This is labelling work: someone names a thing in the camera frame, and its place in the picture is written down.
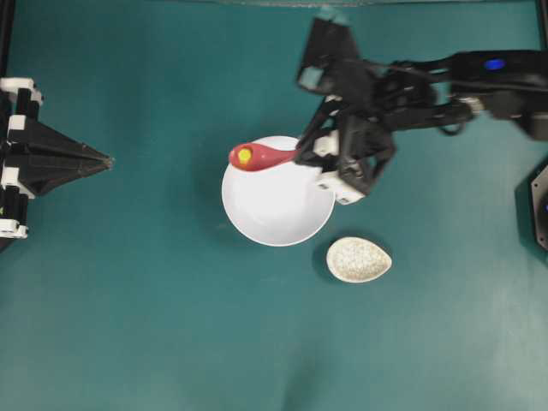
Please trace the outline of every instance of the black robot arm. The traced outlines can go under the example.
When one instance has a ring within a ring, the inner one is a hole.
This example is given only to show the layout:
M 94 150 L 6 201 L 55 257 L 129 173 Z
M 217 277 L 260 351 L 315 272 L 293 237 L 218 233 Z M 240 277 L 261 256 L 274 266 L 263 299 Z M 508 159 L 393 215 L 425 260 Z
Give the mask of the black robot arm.
M 324 97 L 298 144 L 296 163 L 322 168 L 318 185 L 348 204 L 368 195 L 396 152 L 392 133 L 437 128 L 457 135 L 483 110 L 548 140 L 548 53 L 474 51 L 431 62 L 361 58 L 335 14 L 314 20 L 297 74 Z M 438 104 L 434 84 L 450 84 Z

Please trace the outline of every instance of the teal tabletop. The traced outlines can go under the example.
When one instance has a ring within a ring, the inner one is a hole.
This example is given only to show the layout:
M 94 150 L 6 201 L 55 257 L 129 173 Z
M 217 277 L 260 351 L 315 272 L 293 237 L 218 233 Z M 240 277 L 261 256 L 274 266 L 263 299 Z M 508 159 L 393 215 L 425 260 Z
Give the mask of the teal tabletop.
M 319 103 L 295 85 L 316 13 L 18 2 L 9 75 L 116 165 L 34 200 L 29 238 L 0 256 L 0 409 L 546 409 L 548 267 L 523 229 L 546 143 L 488 115 L 458 137 L 398 133 L 372 195 L 293 247 L 226 217 L 229 149 L 298 136 Z M 532 1 L 346 13 L 387 63 L 540 47 Z M 391 270 L 336 280 L 325 252 L 345 235 Z

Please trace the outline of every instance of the red spoon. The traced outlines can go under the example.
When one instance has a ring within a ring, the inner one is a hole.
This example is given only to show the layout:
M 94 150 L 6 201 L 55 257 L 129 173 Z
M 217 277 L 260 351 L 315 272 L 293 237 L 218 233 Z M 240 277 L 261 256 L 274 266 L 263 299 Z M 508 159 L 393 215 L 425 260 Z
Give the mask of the red spoon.
M 258 143 L 240 144 L 232 149 L 229 162 L 243 171 L 261 171 L 293 160 L 298 150 L 276 150 Z

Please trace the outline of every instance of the white ceramic bowl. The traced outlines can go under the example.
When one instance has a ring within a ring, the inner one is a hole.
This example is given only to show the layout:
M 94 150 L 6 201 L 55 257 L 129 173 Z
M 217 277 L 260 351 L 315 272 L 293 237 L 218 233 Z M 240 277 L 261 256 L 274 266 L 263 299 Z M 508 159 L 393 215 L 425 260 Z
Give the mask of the white ceramic bowl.
M 278 150 L 293 150 L 293 137 L 256 140 Z M 247 238 L 273 247 L 303 242 L 321 229 L 335 204 L 335 194 L 313 182 L 320 169 L 286 163 L 268 170 L 247 172 L 229 164 L 224 172 L 224 210 Z
M 366 283 L 392 267 L 392 258 L 377 244 L 359 237 L 344 237 L 327 251 L 331 273 L 347 283 Z

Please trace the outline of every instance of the yellow spot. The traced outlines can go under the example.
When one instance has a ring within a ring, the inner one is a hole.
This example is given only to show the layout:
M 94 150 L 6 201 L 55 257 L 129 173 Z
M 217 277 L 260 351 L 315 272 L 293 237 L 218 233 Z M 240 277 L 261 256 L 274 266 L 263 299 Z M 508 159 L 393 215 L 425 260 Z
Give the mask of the yellow spot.
M 240 160 L 241 165 L 246 165 L 251 160 L 251 150 L 248 148 L 242 148 L 238 152 L 238 159 Z

